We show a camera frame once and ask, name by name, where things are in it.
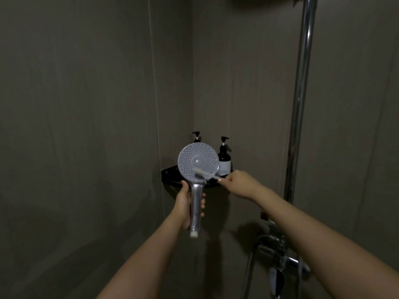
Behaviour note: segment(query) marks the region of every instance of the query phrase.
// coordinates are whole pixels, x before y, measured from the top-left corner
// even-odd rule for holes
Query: right hand
[[[218,182],[233,194],[249,199],[254,199],[256,192],[262,187],[260,182],[247,172],[238,170],[234,170]]]

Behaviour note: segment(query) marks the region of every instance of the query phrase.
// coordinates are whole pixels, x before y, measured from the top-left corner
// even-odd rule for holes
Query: chrome pipe
[[[295,180],[297,177],[300,133],[305,106],[316,7],[317,0],[304,0],[297,61],[297,76],[295,78],[294,103],[292,106],[290,143],[288,146],[287,171],[284,186],[284,199],[289,203],[293,201]]]

